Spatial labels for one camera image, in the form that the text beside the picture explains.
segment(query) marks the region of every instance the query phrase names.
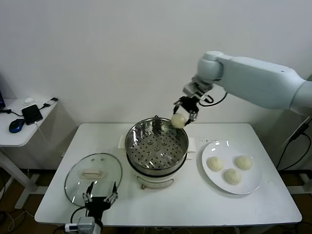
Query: smartphone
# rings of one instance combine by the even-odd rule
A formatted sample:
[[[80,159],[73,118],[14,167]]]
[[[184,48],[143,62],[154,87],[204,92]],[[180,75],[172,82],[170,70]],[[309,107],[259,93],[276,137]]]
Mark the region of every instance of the smartphone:
[[[34,122],[38,122],[43,119],[40,110],[37,105],[31,105],[22,109],[22,114],[27,125],[31,125]]]

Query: dough ball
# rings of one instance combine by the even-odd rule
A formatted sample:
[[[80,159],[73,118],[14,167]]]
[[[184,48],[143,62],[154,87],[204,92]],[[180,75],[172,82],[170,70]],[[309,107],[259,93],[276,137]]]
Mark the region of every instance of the dough ball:
[[[184,128],[186,121],[186,117],[181,113],[175,113],[171,117],[172,126],[175,128]]]
[[[236,185],[242,182],[241,172],[233,168],[227,169],[224,173],[224,177],[225,180],[232,185]]]
[[[235,163],[242,170],[249,170],[253,166],[252,158],[244,155],[237,157]]]
[[[208,166],[210,167],[211,170],[219,172],[223,168],[223,161],[218,157],[210,157],[208,159]]]

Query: computer mouse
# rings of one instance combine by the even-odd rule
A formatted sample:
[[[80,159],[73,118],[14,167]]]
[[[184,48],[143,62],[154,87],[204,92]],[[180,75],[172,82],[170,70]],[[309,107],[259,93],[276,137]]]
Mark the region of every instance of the computer mouse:
[[[23,118],[15,119],[14,121],[10,123],[9,132],[18,133],[22,129],[24,123],[25,123],[25,120]]]

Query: glass lid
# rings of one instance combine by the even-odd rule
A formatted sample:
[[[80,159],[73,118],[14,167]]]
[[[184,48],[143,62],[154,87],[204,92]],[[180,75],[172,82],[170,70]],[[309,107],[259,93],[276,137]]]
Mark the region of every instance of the glass lid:
[[[67,174],[65,194],[70,202],[84,206],[82,194],[94,182],[90,196],[109,196],[114,183],[118,188],[122,178],[119,160],[110,154],[89,155],[80,160]]]

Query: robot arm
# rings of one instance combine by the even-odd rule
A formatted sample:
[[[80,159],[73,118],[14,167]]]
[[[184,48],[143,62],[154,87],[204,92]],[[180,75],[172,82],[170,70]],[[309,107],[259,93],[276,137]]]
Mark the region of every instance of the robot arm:
[[[312,82],[293,69],[252,58],[232,57],[209,51],[199,60],[197,74],[184,86],[187,97],[176,102],[174,113],[182,106],[195,121],[196,103],[217,84],[226,92],[267,109],[290,109],[312,115]]]

